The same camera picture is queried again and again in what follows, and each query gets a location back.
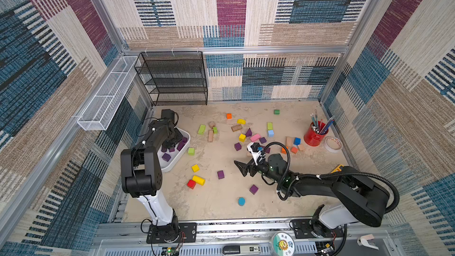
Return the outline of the purple short cylinder block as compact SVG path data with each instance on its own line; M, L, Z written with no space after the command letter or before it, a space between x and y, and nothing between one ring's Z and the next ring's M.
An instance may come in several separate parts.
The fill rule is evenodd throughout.
M182 140L177 145L177 150L178 151L182 151L182 149L185 147L187 142L188 142L188 138L187 137L183 137Z

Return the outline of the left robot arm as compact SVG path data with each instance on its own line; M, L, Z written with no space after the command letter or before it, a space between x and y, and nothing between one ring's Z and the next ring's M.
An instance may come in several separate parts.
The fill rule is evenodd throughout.
M163 173L158 157L158 150L163 145L169 148L182 140L177 123L178 114L170 109L162 110L160 118L151 118L148 131L141 136L140 142L123 150L120 156L123 192L138 199L150 215L147 232L150 243L184 240L175 210L161 192Z

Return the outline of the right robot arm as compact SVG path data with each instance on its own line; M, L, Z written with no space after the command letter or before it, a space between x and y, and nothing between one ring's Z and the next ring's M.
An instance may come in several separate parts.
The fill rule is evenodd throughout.
M271 142L262 146L251 142L247 146L252 155L247 163L235 161L243 176L260 174L269 186L276 186L281 201L291 197L325 196L337 203L320 205L313 225L334 229L355 222L379 227L385 214L399 205L399 191L384 177L345 166L329 174L295 173L290 169L291 155L284 144Z

